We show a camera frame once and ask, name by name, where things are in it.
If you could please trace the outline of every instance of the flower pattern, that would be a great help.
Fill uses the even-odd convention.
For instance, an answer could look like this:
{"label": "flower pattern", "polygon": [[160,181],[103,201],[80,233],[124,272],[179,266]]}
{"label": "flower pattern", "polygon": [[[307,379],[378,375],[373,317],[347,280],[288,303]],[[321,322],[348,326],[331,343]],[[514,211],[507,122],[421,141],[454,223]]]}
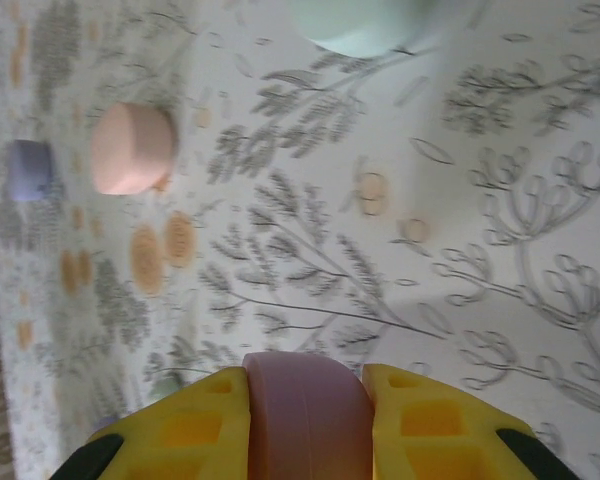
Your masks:
{"label": "flower pattern", "polygon": [[[18,478],[166,380],[282,349],[465,389],[600,479],[600,0],[447,17],[360,60],[278,28],[275,0],[0,4]],[[174,170],[132,197],[89,178],[116,101],[178,132]],[[44,200],[10,197],[13,137],[51,143]]]}

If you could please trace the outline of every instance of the yellow plastic piece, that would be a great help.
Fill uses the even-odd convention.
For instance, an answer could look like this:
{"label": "yellow plastic piece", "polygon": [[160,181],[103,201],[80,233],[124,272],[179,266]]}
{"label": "yellow plastic piece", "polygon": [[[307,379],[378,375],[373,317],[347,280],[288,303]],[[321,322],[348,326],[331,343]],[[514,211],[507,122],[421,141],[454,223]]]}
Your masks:
{"label": "yellow plastic piece", "polygon": [[246,480],[250,422],[246,371],[226,368],[97,432],[124,438],[99,480]]}
{"label": "yellow plastic piece", "polygon": [[527,424],[435,380],[387,365],[366,365],[375,405],[374,480],[535,480],[500,440]]}

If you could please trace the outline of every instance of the orange circle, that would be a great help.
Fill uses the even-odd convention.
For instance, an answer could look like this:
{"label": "orange circle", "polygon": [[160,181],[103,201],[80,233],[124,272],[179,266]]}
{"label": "orange circle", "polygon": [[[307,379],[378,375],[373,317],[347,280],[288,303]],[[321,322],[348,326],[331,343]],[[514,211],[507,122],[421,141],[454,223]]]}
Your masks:
{"label": "orange circle", "polygon": [[76,264],[73,255],[70,251],[62,252],[60,258],[60,275],[62,277],[62,285],[65,292],[73,295],[78,290],[78,282],[76,280]]}
{"label": "orange circle", "polygon": [[58,384],[56,384],[53,387],[53,398],[56,401],[56,405],[62,405],[62,403],[64,401],[64,393],[62,392],[62,390],[60,389]]}
{"label": "orange circle", "polygon": [[429,225],[417,218],[412,218],[404,222],[402,226],[402,236],[414,243],[426,242],[430,234],[431,229]]}
{"label": "orange circle", "polygon": [[73,228],[80,230],[84,226],[84,212],[82,211],[82,207],[73,207],[71,215],[73,217]]}
{"label": "orange circle", "polygon": [[360,198],[360,209],[365,215],[378,216],[386,210],[389,202],[386,197],[380,197],[375,200]]}
{"label": "orange circle", "polygon": [[82,124],[82,107],[78,102],[73,102],[73,112],[71,116],[73,117],[73,128],[75,130],[79,129]]}
{"label": "orange circle", "polygon": [[88,26],[88,37],[91,43],[97,43],[100,37],[100,27],[96,20],[91,20]]}
{"label": "orange circle", "polygon": [[82,173],[82,156],[78,152],[73,152],[73,161],[71,162],[73,173]]}
{"label": "orange circle", "polygon": [[11,0],[11,4],[9,5],[9,15],[14,22],[20,20],[20,2],[18,0]]}
{"label": "orange circle", "polygon": [[30,321],[18,323],[18,346],[24,351],[33,342],[33,324]]}
{"label": "orange circle", "polygon": [[140,290],[157,295],[162,290],[163,265],[158,236],[149,225],[140,226],[131,238],[131,273]]}
{"label": "orange circle", "polygon": [[387,196],[387,179],[379,173],[365,173],[358,187],[363,200],[379,200]]}
{"label": "orange circle", "polygon": [[20,88],[20,85],[22,85],[22,63],[20,53],[17,49],[11,52],[11,67],[9,72],[11,75],[11,85],[14,88]]}
{"label": "orange circle", "polygon": [[196,112],[196,125],[200,128],[209,128],[211,125],[211,110],[200,108]]}
{"label": "orange circle", "polygon": [[189,217],[182,212],[171,215],[164,236],[169,264],[178,268],[189,266],[196,248],[196,232]]}
{"label": "orange circle", "polygon": [[102,238],[104,229],[102,228],[102,221],[98,217],[91,219],[91,234],[94,238]]}
{"label": "orange circle", "polygon": [[93,267],[91,255],[86,250],[82,250],[78,254],[78,271],[80,272],[80,282],[83,285],[89,285],[93,279]]}
{"label": "orange circle", "polygon": [[171,185],[171,176],[165,175],[160,180],[158,180],[151,188],[157,193],[164,193],[169,189],[169,185]]}
{"label": "orange circle", "polygon": [[74,410],[73,412],[73,424],[76,427],[81,427],[84,424],[84,416],[78,410]]}
{"label": "orange circle", "polygon": [[18,47],[17,52],[19,55],[24,55],[27,52],[27,24],[20,23],[18,25]]}

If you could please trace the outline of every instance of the leaf pattern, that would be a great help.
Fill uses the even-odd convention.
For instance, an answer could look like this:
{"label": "leaf pattern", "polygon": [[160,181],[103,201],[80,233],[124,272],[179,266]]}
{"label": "leaf pattern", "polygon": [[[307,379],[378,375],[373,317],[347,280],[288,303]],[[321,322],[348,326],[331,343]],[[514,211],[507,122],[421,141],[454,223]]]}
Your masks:
{"label": "leaf pattern", "polygon": [[[282,31],[273,0],[17,4],[0,6],[0,364],[18,478],[258,350],[533,404],[538,437],[600,478],[600,0],[481,0],[369,59]],[[84,140],[118,101],[167,112],[178,149],[156,188],[105,198]],[[51,145],[42,201],[11,199],[13,138]],[[339,209],[361,157],[392,192],[366,215]],[[189,268],[168,261],[175,212]],[[134,283],[139,225],[159,295]],[[70,295],[64,252],[92,268],[70,262]]]}

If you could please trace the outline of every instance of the pink wheel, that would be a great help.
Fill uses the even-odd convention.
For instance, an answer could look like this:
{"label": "pink wheel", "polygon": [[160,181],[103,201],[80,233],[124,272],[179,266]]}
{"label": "pink wheel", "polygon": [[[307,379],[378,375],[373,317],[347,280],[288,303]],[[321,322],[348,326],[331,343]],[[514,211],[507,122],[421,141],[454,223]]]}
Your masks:
{"label": "pink wheel", "polygon": [[373,406],[344,365],[305,353],[245,357],[250,480],[369,480]]}

